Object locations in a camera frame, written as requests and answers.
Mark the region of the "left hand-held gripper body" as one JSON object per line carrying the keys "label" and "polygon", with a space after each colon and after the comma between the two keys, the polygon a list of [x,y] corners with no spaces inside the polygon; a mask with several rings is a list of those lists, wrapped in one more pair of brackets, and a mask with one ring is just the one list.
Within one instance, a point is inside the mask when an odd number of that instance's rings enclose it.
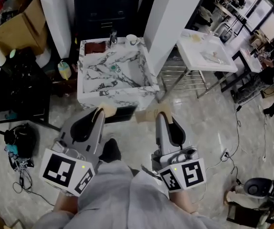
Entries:
{"label": "left hand-held gripper body", "polygon": [[67,119],[51,148],[43,154],[39,177],[64,193],[79,197],[95,176],[105,114],[92,123],[95,110],[89,108]]}

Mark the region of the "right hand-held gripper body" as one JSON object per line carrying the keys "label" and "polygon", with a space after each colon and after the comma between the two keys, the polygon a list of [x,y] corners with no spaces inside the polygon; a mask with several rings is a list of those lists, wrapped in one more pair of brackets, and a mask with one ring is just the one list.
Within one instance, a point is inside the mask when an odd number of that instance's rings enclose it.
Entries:
{"label": "right hand-held gripper body", "polygon": [[165,113],[156,117],[156,144],[151,155],[152,169],[157,172],[170,193],[206,183],[204,160],[193,145],[191,128],[178,117],[168,122]]}

